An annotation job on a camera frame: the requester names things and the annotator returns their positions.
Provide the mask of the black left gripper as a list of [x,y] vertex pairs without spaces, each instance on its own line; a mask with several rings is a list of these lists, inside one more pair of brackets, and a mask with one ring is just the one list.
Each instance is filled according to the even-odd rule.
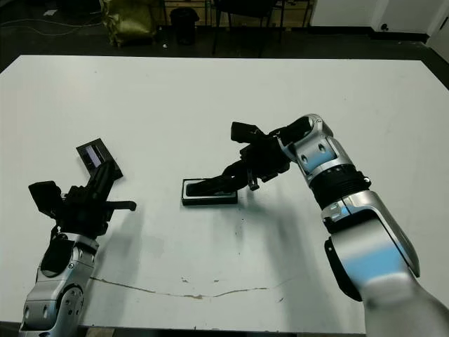
[[137,204],[134,201],[108,200],[114,181],[114,162],[106,161],[95,169],[88,187],[72,186],[62,200],[56,218],[60,231],[99,237],[106,233],[115,210],[135,211]]

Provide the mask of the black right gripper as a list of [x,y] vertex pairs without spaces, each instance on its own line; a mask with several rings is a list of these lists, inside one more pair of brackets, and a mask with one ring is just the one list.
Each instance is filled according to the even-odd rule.
[[259,188],[258,179],[267,182],[290,168],[290,159],[284,154],[279,139],[270,135],[240,150],[241,160],[224,169],[221,175],[211,178],[220,185],[220,191],[231,193],[245,186]]

